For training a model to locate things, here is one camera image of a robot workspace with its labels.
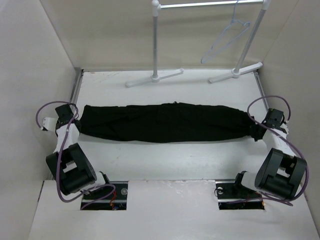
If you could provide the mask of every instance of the white bracket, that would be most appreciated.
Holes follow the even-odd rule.
[[[152,0],[152,15],[158,17],[159,10],[161,10],[161,5],[158,0]]]
[[[283,123],[281,128],[288,129],[288,127]],[[272,129],[273,131],[277,132],[281,137],[287,139],[287,134],[278,129]],[[282,151],[284,154],[289,156],[296,156],[296,154],[292,151],[291,147],[283,141],[280,137],[272,133],[271,131],[267,130],[263,135],[262,140],[264,141],[266,148],[270,151],[272,148],[278,149]]]
[[[42,126],[44,129],[46,129],[50,132],[55,132],[57,121],[58,121],[58,118],[45,117],[42,121]]]
[[[213,84],[213,83],[218,83],[231,78],[237,79],[240,77],[240,75],[250,73],[254,70],[261,68],[262,66],[263,66],[262,62],[258,62],[256,64],[240,68],[238,73],[234,72],[235,69],[232,69],[228,73],[222,74],[220,76],[211,77],[208,79],[208,81],[210,84]]]
[[[166,70],[165,74],[160,73],[157,77],[151,76],[142,80],[128,81],[125,83],[125,86],[127,88],[132,88],[132,87],[136,87],[136,86],[147,84],[147,83],[158,83],[162,79],[167,79],[167,78],[181,75],[184,73],[184,71],[185,70],[183,68],[176,69],[176,70]]]
[[[63,125],[62,127],[58,128],[56,130],[56,134],[58,135],[58,141],[56,143],[55,150],[53,151],[54,153],[55,152],[58,153],[60,151],[62,143],[65,140],[65,136],[66,136],[67,131],[68,131],[68,137],[65,140],[63,150],[67,149],[69,146],[76,144],[78,142],[80,132],[79,132],[78,128],[76,127],[76,125],[74,123],[71,123],[69,130],[67,130],[67,126],[68,125]]]

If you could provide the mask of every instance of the white wall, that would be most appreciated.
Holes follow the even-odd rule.
[[[37,129],[35,114],[46,102],[68,100],[74,79],[39,0],[0,0],[1,239],[28,238],[55,144]],[[54,108],[45,113],[54,116]]]
[[[299,0],[264,60],[261,81],[266,94],[284,96],[292,107],[290,140],[304,153],[310,169],[306,190],[320,230],[320,1]],[[285,109],[278,100],[270,106]]]
[[[298,0],[272,1],[245,65],[263,60]],[[73,65],[90,69],[150,69],[153,18],[151,0],[41,0]],[[160,0],[161,4],[210,2]],[[257,19],[261,5],[238,6],[236,17]],[[161,67],[234,67],[250,29],[231,48],[206,64],[203,54],[230,23],[233,6],[161,10],[158,62]],[[231,36],[239,33],[232,28]],[[225,45],[227,36],[217,47]]]

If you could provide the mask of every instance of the black cloth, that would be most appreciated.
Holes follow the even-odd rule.
[[[151,143],[222,141],[250,135],[254,123],[246,112],[227,106],[161,105],[89,106],[81,133],[116,141]]]

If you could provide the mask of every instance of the white panel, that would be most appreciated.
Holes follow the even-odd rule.
[[[39,1],[8,1],[0,22],[0,180],[44,180],[56,137],[36,127],[35,114],[70,98],[75,70]]]
[[[0,182],[0,232],[2,240],[28,238],[43,181]]]
[[[190,70],[184,74],[126,88],[125,82],[149,77],[150,71],[86,72],[77,106],[127,106],[173,103],[225,105],[247,111],[260,97],[253,73],[238,79],[208,84],[208,78],[225,70]],[[266,109],[262,101],[251,112],[262,121]],[[96,171],[104,171],[111,181],[195,180],[234,178],[247,170],[257,172],[267,156],[262,141],[250,137],[223,142],[147,143],[104,140],[81,134],[79,144]]]
[[[257,32],[245,65],[262,61],[298,0],[273,0]],[[150,69],[153,18],[151,0],[41,0],[73,65],[91,69]],[[160,4],[210,2],[160,0]],[[243,22],[257,19],[261,5],[236,9]],[[233,6],[161,10],[158,19],[159,65],[172,67],[234,67],[249,32],[206,64],[200,59],[231,21]],[[242,31],[240,25],[217,45]]]
[[[126,211],[80,211],[61,203],[46,181],[29,240],[317,240],[306,200],[294,207],[267,201],[265,210],[219,210],[212,180],[130,181]]]
[[[265,58],[261,70],[267,94],[285,97],[292,108],[289,139],[306,157],[310,182],[306,189],[311,213],[320,229],[320,1],[300,0]],[[286,109],[281,101],[270,105]]]

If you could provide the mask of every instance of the white table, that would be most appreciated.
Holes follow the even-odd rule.
[[[133,88],[129,80],[149,77],[151,71],[85,72],[77,106],[154,105],[175,101],[189,104],[225,105],[247,111],[261,96],[253,73],[208,84],[208,78],[225,70],[187,69],[184,74]],[[262,121],[263,101],[251,113]],[[257,172],[267,156],[262,141],[250,137],[224,142],[146,143],[118,142],[81,135],[79,144],[96,171],[111,181],[233,179],[247,170]]]
[[[45,181],[29,240],[318,240],[307,202],[219,210],[213,180],[130,181],[127,210],[81,211]]]
[[[150,71],[86,72],[77,106],[150,105],[184,102],[225,105],[243,111],[261,96],[253,73],[208,84],[223,70],[186,70],[183,75],[134,88],[129,80]],[[263,102],[252,107],[258,121]],[[294,207],[267,201],[265,210],[219,210],[215,181],[257,172],[267,156],[251,138],[225,142],[156,144],[116,142],[82,135],[79,144],[93,167],[111,181],[129,181],[126,211],[80,211],[81,200],[62,203],[46,181],[29,240],[318,240],[306,199]]]

